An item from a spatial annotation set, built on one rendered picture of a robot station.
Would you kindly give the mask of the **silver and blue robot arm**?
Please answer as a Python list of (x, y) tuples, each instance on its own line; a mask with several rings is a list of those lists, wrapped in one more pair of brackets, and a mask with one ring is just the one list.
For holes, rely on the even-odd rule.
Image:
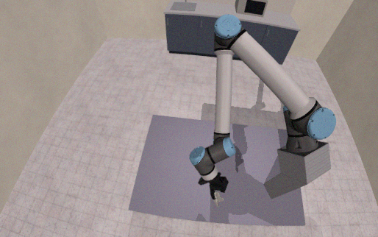
[(335, 114), (330, 109), (322, 107), (314, 97), (308, 97), (282, 66), (241, 27), (240, 20), (236, 16), (229, 14), (219, 17), (214, 32), (217, 66), (213, 145), (207, 148), (197, 147), (189, 156), (191, 163), (202, 176), (199, 185), (210, 183), (206, 180), (215, 178), (218, 173), (215, 163), (236, 153), (235, 147), (232, 147), (232, 142), (230, 143), (234, 54), (283, 103), (288, 133), (286, 148), (289, 152), (312, 151), (318, 147), (318, 140), (323, 140), (332, 134), (336, 125)]

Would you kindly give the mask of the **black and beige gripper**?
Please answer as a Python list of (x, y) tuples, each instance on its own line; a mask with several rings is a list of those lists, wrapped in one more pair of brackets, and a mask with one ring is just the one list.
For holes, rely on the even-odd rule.
[(215, 204), (217, 205), (217, 207), (219, 207), (218, 206), (218, 202), (223, 201), (223, 198), (219, 196), (219, 193), (217, 191), (225, 193), (225, 190), (226, 190), (227, 185), (228, 185), (229, 182), (228, 182), (228, 180), (227, 180), (226, 177), (221, 177), (221, 173), (220, 172), (218, 172), (218, 174), (216, 175), (216, 177), (214, 179), (212, 179), (212, 180), (208, 180), (208, 181), (212, 181), (212, 182), (209, 183), (210, 184), (210, 195), (213, 198), (213, 200), (214, 200)]

